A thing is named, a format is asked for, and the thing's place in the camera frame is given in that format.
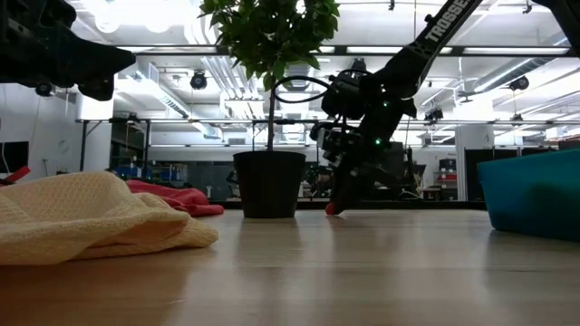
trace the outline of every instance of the wooden table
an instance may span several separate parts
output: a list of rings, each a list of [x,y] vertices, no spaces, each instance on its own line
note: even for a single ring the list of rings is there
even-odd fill
[[[580,325],[580,244],[486,212],[205,221],[207,249],[0,268],[0,325]]]

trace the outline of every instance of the potted plant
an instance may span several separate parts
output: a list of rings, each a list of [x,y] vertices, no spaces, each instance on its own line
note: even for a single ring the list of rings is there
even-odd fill
[[[294,217],[305,155],[273,151],[274,86],[290,64],[305,62],[320,69],[313,52],[338,30],[338,4],[334,0],[204,0],[203,15],[211,14],[221,35],[217,44],[227,47],[246,77],[263,78],[270,91],[266,151],[234,155],[234,165],[246,217]]]

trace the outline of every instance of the blue container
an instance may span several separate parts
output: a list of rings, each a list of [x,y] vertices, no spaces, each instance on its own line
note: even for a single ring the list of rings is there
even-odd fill
[[[491,225],[580,242],[580,149],[478,165]]]

